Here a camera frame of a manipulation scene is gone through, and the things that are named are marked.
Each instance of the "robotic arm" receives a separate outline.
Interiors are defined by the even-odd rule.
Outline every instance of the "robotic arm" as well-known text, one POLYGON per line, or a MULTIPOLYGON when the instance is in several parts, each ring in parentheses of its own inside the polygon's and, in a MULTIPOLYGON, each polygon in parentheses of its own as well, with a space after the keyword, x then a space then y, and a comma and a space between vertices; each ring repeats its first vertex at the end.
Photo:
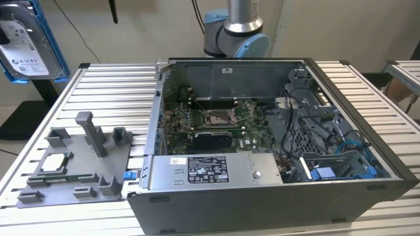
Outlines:
POLYGON ((228 0, 228 9, 204 17, 204 52, 210 57, 260 58, 268 49, 258 0, 228 0))

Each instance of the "blue latch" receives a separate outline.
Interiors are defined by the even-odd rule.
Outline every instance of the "blue latch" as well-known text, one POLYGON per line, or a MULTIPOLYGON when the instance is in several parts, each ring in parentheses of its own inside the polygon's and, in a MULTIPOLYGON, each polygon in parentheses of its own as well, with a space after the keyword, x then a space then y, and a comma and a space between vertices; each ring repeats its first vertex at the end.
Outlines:
POLYGON ((123 175, 123 180, 136 180, 138 179, 138 171, 126 171, 123 175))

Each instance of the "open computer tower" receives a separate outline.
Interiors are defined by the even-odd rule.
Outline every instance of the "open computer tower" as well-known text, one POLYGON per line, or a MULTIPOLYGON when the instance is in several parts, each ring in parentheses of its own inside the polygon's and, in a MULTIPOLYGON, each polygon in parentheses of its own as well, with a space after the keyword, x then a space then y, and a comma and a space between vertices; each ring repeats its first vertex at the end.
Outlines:
POLYGON ((418 183, 312 59, 170 59, 144 153, 152 235, 351 222, 418 183))

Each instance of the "warning label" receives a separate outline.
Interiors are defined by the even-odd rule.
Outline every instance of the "warning label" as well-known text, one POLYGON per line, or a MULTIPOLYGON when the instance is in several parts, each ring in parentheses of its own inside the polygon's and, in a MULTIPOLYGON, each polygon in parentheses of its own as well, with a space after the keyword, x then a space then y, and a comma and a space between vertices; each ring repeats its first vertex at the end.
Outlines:
POLYGON ((230 182, 226 156, 188 158, 190 183, 226 183, 230 182))

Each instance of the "screw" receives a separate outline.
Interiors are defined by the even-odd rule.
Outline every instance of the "screw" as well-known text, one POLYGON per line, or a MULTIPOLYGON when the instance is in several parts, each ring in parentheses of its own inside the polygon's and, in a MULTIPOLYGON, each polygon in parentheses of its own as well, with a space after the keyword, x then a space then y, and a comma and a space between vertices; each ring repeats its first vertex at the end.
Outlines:
POLYGON ((252 171, 252 177, 254 177, 255 179, 262 178, 262 172, 260 172, 260 171, 252 171))

